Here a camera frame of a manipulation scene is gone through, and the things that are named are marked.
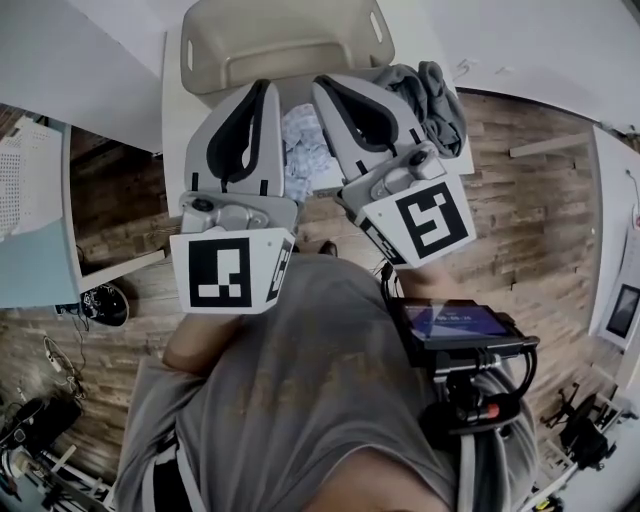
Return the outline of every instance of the person's neck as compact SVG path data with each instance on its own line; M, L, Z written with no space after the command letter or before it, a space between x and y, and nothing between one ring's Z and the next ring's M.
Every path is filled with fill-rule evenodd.
M305 512L447 512L445 503L411 468L373 449L349 455Z

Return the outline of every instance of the gray t-shirt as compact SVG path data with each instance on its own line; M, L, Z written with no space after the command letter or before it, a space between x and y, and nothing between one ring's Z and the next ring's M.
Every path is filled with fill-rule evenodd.
M481 384L513 389L504 372ZM338 258L295 255L278 304L244 319L208 379L141 363L118 510L142 509L145 469L174 426L208 510L302 510L364 447L412 468L455 510L459 460L432 449L416 420L434 399L424 373L409 366L378 281ZM517 509L537 462L529 410L506 440L476 436L475 450L474 510Z

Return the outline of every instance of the black shoe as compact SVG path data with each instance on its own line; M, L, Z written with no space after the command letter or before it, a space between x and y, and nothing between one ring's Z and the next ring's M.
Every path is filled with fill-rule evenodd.
M334 244L331 240L327 240L322 244L318 254L326 254L327 256L338 257L338 246Z
M82 312L98 322L110 327L120 327L129 318L129 303L124 293L112 284L101 284L80 296Z

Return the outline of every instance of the crumpled dark gray garment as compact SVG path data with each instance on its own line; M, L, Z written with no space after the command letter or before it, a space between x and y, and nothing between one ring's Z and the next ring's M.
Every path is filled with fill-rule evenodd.
M389 66L375 83L409 104L441 157L460 155L467 138L467 121L437 62L423 61L418 71L405 64Z

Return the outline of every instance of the beige storage bin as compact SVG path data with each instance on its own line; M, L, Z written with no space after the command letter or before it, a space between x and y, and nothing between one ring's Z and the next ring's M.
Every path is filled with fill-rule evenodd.
M185 89L208 94L384 66L394 55L376 0L200 0L184 17L180 67Z

